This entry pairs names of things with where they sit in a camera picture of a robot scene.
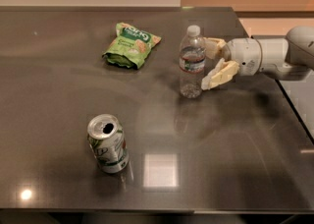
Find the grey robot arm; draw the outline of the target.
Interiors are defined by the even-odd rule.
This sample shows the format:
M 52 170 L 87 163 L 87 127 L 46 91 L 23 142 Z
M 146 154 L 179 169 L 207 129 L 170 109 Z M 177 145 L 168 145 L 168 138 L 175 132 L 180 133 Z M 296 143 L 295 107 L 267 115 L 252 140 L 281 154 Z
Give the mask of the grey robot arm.
M 229 42 L 206 38 L 207 57 L 215 67 L 202 79 L 209 90 L 235 75 L 264 74 L 282 81 L 300 81 L 314 69 L 314 27 L 295 27 L 284 37 L 236 38 Z

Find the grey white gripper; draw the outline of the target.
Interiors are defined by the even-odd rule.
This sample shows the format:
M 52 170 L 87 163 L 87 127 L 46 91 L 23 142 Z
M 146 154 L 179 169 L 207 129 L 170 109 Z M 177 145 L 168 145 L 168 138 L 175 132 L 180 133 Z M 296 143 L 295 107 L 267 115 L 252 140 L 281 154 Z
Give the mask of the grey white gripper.
M 210 90 L 218 85 L 228 83 L 237 73 L 241 76 L 255 75 L 261 65 L 260 44 L 252 38 L 236 38 L 226 41 L 222 38 L 205 37 L 205 54 L 209 59 L 223 56 L 213 70 L 202 79 L 201 88 Z

